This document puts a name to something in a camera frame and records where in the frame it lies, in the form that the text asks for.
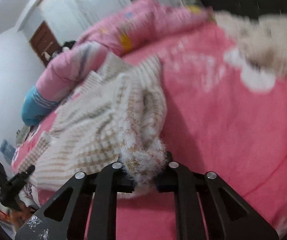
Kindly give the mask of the person's left hand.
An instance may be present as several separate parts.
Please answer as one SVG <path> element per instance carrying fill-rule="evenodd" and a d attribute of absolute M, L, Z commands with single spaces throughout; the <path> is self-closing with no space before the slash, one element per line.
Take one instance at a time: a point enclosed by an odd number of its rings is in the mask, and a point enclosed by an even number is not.
<path fill-rule="evenodd" d="M 11 209 L 10 222 L 14 229 L 18 231 L 23 224 L 36 212 L 36 209 L 32 206 L 26 206 L 23 201 L 19 201 L 18 206 L 20 210 Z"/>

